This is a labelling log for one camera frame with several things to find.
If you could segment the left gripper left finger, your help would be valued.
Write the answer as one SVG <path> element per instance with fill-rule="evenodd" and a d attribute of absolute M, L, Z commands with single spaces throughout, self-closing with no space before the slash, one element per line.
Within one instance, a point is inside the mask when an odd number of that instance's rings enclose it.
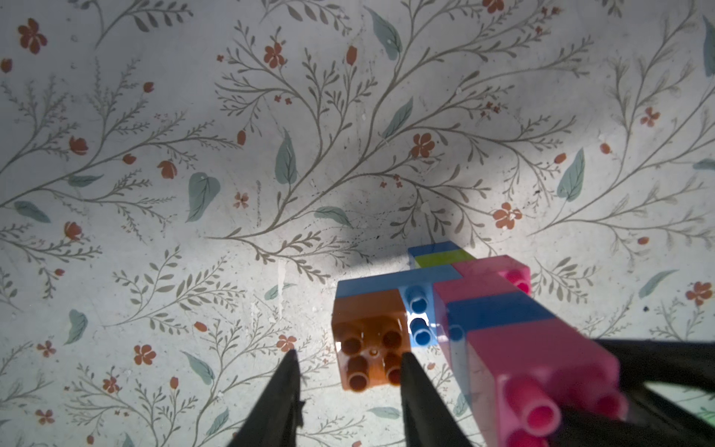
<path fill-rule="evenodd" d="M 288 351 L 229 447 L 295 447 L 303 426 L 297 351 Z"/>

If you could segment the orange square lego brick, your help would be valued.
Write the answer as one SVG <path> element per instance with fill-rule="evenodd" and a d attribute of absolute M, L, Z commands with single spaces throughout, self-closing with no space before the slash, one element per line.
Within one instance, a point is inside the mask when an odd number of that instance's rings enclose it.
<path fill-rule="evenodd" d="M 344 390 L 400 385 L 401 358 L 411 350 L 411 337 L 399 291 L 336 299 L 331 329 Z"/>

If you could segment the light blue long lego brick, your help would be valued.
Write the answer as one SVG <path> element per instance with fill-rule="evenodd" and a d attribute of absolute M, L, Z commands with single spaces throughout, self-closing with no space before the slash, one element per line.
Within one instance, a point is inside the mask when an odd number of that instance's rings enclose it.
<path fill-rule="evenodd" d="M 452 266 L 433 266 L 400 271 L 385 275 L 339 281 L 336 299 L 373 292 L 398 290 L 405 305 L 411 346 L 424 348 L 438 343 L 438 324 L 435 317 L 434 285 L 462 276 Z"/>

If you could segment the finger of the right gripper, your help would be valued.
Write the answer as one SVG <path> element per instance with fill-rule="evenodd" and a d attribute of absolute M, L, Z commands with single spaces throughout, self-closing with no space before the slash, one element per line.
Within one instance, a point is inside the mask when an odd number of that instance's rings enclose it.
<path fill-rule="evenodd" d="M 562 408 L 554 446 L 712 446 L 714 428 L 681 406 L 641 386 L 626 393 L 625 421 Z"/>
<path fill-rule="evenodd" d="M 620 363 L 629 389 L 646 382 L 714 392 L 714 343 L 601 339 L 597 343 Z"/>

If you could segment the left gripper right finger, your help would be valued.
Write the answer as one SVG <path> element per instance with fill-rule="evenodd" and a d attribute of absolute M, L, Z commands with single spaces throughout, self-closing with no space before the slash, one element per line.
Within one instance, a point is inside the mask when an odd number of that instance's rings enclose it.
<path fill-rule="evenodd" d="M 411 352 L 401 356 L 400 396 L 408 447 L 469 447 L 437 389 Z"/>

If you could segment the dark blue square lego brick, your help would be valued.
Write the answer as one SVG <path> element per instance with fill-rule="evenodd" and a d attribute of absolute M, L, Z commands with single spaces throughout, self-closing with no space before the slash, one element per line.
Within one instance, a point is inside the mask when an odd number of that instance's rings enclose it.
<path fill-rule="evenodd" d="M 510 292 L 447 305 L 446 333 L 451 341 L 467 333 L 512 324 L 551 320 L 556 316 L 523 292 Z"/>

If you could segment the blue and green brick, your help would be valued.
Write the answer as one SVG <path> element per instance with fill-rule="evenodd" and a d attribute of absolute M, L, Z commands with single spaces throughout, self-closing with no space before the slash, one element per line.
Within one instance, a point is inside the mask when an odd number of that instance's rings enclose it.
<path fill-rule="evenodd" d="M 452 241 L 411 247 L 408 250 L 412 269 L 472 261 L 475 257 Z"/>

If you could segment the pink square lego brick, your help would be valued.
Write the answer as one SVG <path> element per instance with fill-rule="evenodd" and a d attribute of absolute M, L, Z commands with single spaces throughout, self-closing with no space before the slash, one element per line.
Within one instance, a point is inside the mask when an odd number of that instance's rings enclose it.
<path fill-rule="evenodd" d="M 627 415 L 614 355 L 550 318 L 472 331 L 465 338 L 472 413 L 489 446 L 545 446 L 562 408 Z"/>

